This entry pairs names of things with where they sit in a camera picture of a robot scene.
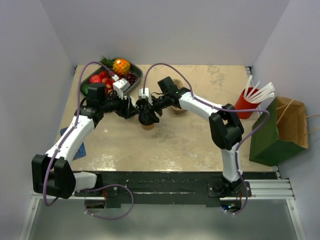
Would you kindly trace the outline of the single brown paper cup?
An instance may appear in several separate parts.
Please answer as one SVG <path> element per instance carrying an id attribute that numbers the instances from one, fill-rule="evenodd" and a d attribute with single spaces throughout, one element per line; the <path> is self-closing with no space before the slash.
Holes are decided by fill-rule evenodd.
<path id="1" fill-rule="evenodd" d="M 150 124 L 150 125 L 142 125 L 142 128 L 146 131 L 150 131 L 155 127 L 155 124 Z"/>

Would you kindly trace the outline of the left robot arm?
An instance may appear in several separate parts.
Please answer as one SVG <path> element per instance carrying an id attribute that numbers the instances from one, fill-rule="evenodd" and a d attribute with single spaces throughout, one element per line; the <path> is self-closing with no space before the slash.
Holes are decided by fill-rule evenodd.
<path id="1" fill-rule="evenodd" d="M 104 184 L 92 172 L 73 172 L 71 162 L 85 138 L 97 127 L 105 113 L 115 112 L 128 119 L 137 110 L 125 91 L 130 84 L 125 79 L 113 83 L 113 94 L 106 95 L 102 83 L 90 84 L 69 127 L 60 139 L 44 155 L 37 154 L 31 161 L 33 190 L 56 198 L 68 199 L 73 192 L 86 190 L 92 196 L 99 196 Z"/>

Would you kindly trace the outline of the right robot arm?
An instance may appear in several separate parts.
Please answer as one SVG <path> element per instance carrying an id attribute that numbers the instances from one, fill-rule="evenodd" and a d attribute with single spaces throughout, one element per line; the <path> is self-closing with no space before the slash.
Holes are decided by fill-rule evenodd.
<path id="1" fill-rule="evenodd" d="M 239 144 L 244 133 L 243 125 L 231 104 L 220 105 L 195 95 L 191 89 L 179 88 L 170 77 L 157 82 L 162 93 L 155 97 L 148 88 L 138 92 L 136 106 L 140 111 L 138 120 L 142 126 L 151 126 L 160 122 L 163 109 L 176 107 L 189 111 L 208 121 L 211 138 L 221 149 L 223 172 L 226 180 L 223 192 L 235 196 L 241 186 L 238 180 L 243 175 L 240 170 Z"/>

